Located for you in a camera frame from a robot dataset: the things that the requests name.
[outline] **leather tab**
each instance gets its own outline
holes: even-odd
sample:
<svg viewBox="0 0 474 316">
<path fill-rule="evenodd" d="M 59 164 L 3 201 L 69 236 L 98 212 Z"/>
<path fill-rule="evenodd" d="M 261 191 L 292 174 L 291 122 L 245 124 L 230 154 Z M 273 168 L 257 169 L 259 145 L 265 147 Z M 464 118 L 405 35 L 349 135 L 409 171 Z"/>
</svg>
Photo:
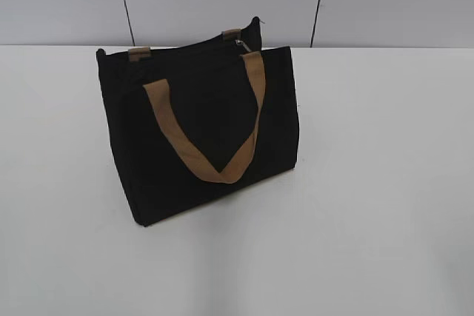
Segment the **leather tab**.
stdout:
<svg viewBox="0 0 474 316">
<path fill-rule="evenodd" d="M 222 31 L 222 39 L 224 41 L 240 40 L 241 29 L 231 29 Z"/>
<path fill-rule="evenodd" d="M 128 59 L 130 62 L 138 62 L 141 58 L 151 57 L 149 47 L 130 48 L 128 50 Z"/>
</svg>

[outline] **brown strap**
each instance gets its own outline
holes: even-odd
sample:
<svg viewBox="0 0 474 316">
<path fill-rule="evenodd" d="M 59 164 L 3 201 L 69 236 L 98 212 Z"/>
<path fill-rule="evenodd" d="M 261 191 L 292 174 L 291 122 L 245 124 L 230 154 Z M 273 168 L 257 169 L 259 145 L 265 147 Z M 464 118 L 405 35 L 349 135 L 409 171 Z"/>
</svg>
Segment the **brown strap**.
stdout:
<svg viewBox="0 0 474 316">
<path fill-rule="evenodd" d="M 128 59 L 130 62 L 138 62 L 140 58 L 151 57 L 149 47 L 130 48 L 128 50 Z"/>
<path fill-rule="evenodd" d="M 166 79 L 145 84 L 156 120 L 164 136 L 173 146 L 186 167 L 199 179 L 212 183 L 231 184 L 238 181 L 253 160 L 258 135 L 258 122 L 265 97 L 265 70 L 260 52 L 241 56 L 247 77 L 257 100 L 255 126 L 248 139 L 240 146 L 222 172 L 217 172 L 207 158 L 194 146 L 179 126 L 170 103 L 170 86 Z"/>
<path fill-rule="evenodd" d="M 222 39 L 224 41 L 229 41 L 229 40 L 240 40 L 240 29 L 231 29 L 231 30 L 225 30 L 222 31 Z"/>
</svg>

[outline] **white table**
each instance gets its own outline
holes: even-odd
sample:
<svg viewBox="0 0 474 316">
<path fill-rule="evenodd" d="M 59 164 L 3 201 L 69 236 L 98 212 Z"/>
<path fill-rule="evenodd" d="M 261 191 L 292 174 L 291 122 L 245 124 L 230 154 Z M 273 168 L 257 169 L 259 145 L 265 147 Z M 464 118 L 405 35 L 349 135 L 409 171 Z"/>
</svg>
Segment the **white table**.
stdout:
<svg viewBox="0 0 474 316">
<path fill-rule="evenodd" d="M 0 47 L 0 315 L 474 315 L 474 50 L 294 49 L 294 172 L 146 229 L 95 50 Z"/>
</svg>

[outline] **tan handle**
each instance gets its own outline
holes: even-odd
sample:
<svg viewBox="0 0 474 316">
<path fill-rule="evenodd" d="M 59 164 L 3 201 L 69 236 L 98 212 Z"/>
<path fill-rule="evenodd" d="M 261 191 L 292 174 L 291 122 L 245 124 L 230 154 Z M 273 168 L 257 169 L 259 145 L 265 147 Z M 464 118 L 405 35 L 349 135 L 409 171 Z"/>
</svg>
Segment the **tan handle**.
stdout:
<svg viewBox="0 0 474 316">
<path fill-rule="evenodd" d="M 222 172 L 216 171 L 207 158 L 194 146 L 179 126 L 170 102 L 170 86 L 166 79 L 145 84 L 156 120 L 164 136 L 173 146 L 186 167 L 199 179 L 212 183 L 231 184 L 238 181 L 253 160 L 258 135 L 258 122 L 265 97 L 265 69 L 260 52 L 241 56 L 247 77 L 257 100 L 255 127 Z"/>
</svg>

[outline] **black tote bag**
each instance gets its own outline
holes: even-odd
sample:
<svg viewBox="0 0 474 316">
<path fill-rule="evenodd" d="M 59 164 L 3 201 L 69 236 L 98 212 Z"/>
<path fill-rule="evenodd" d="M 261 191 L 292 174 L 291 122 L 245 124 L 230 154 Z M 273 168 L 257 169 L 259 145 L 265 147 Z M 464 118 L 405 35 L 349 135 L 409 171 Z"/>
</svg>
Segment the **black tote bag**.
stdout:
<svg viewBox="0 0 474 316">
<path fill-rule="evenodd" d="M 113 157 L 142 226 L 295 166 L 291 51 L 261 50 L 258 18 L 186 47 L 96 56 Z"/>
</svg>

